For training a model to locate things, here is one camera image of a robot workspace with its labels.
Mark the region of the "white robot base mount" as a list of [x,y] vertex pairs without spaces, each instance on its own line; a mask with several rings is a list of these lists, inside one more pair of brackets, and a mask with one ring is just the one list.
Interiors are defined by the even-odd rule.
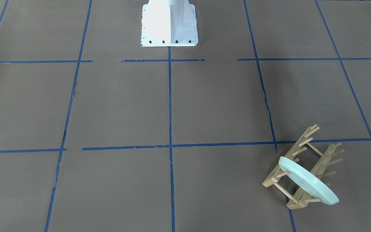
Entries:
[[149,0],[142,6],[140,45],[198,45],[196,9],[188,0]]

